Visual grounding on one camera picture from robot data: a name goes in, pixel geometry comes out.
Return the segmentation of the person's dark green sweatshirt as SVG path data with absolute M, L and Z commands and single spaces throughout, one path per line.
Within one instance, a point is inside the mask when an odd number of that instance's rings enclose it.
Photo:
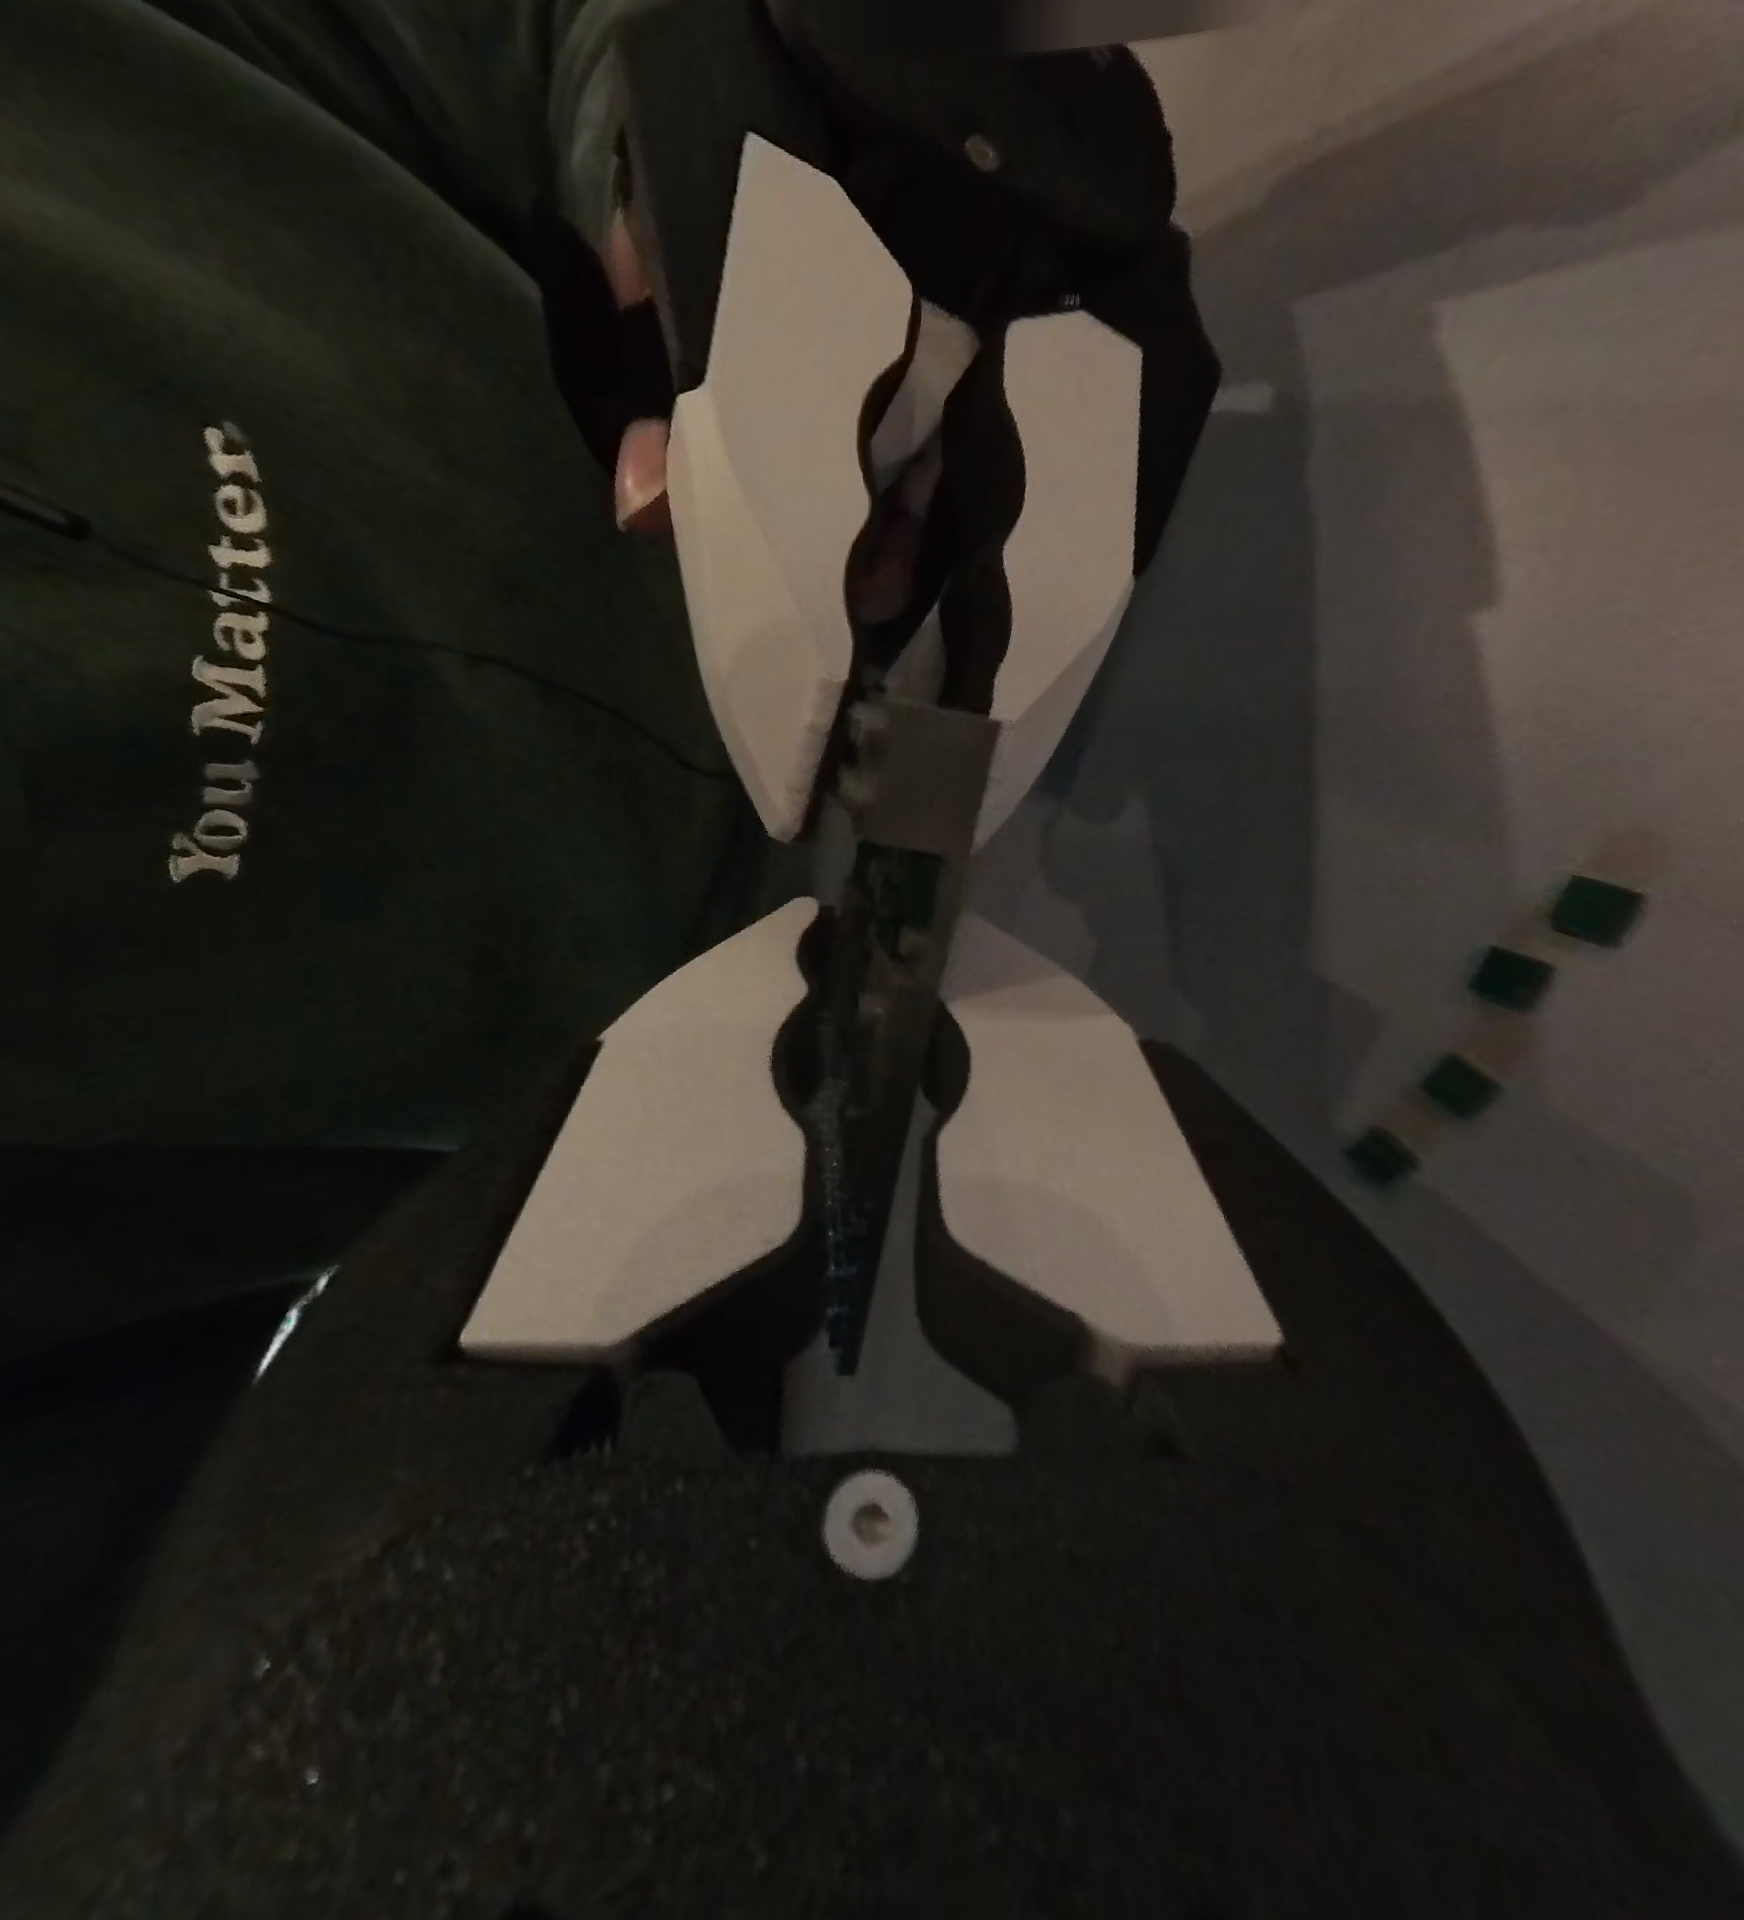
M 556 371 L 540 19 L 0 3 L 0 1368 L 323 1265 L 800 889 Z

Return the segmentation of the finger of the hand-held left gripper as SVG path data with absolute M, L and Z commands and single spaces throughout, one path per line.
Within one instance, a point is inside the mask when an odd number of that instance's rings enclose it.
M 871 515 L 862 403 L 903 362 L 910 285 L 844 189 L 748 134 L 667 506 L 693 659 L 765 831 L 805 831 L 851 679 L 851 550 Z
M 1140 351 L 1087 311 L 987 340 L 938 314 L 942 701 L 994 723 L 975 846 L 1027 801 L 1126 615 L 1136 573 Z

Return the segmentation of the person's left hand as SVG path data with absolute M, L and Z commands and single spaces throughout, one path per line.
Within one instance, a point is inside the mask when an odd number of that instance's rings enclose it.
M 622 195 L 597 254 L 608 294 L 608 394 L 622 429 L 615 442 L 615 525 L 626 534 L 673 534 L 671 440 L 675 375 L 660 323 L 660 298 L 645 256 L 637 203 Z

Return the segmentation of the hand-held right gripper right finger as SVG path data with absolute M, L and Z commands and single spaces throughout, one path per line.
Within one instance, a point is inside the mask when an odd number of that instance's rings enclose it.
M 1087 1368 L 1277 1357 L 1285 1332 L 1134 1027 L 979 914 L 944 987 L 969 1061 L 935 1141 L 952 1244 L 1065 1315 Z

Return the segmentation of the grey brick baseplate build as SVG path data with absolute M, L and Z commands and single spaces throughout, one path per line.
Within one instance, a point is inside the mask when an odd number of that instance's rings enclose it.
M 877 692 L 851 706 L 844 744 L 828 794 L 851 849 L 823 922 L 812 1103 L 836 1379 L 862 1354 L 997 725 Z

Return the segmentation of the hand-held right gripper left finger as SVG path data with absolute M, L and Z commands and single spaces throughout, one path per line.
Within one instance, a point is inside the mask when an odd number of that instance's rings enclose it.
M 597 1040 L 462 1326 L 480 1362 L 596 1363 L 789 1244 L 805 1136 L 771 1075 L 802 1005 L 792 899 L 667 974 Z

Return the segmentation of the grey desk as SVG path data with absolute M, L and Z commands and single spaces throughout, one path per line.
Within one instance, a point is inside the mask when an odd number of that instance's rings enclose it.
M 1402 1257 L 1744 1857 L 1744 3 L 1239 12 L 1138 50 L 1213 419 L 979 909 Z

